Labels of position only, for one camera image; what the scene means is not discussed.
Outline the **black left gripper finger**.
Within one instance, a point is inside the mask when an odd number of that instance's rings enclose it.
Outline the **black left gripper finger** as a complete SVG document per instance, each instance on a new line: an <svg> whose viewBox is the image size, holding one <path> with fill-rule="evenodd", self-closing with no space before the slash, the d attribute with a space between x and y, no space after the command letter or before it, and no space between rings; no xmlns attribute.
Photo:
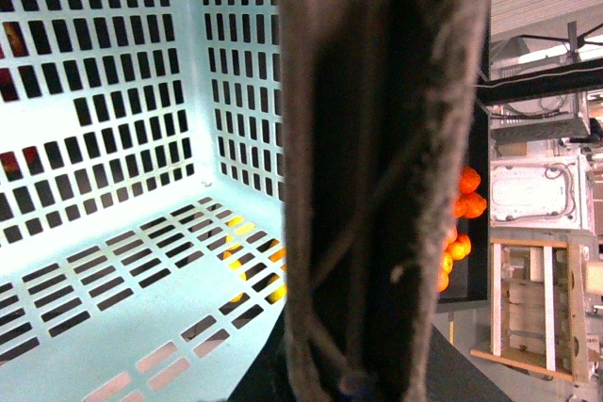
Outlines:
<svg viewBox="0 0 603 402"><path fill-rule="evenodd" d="M299 401L421 401L490 0L279 0Z"/></svg>

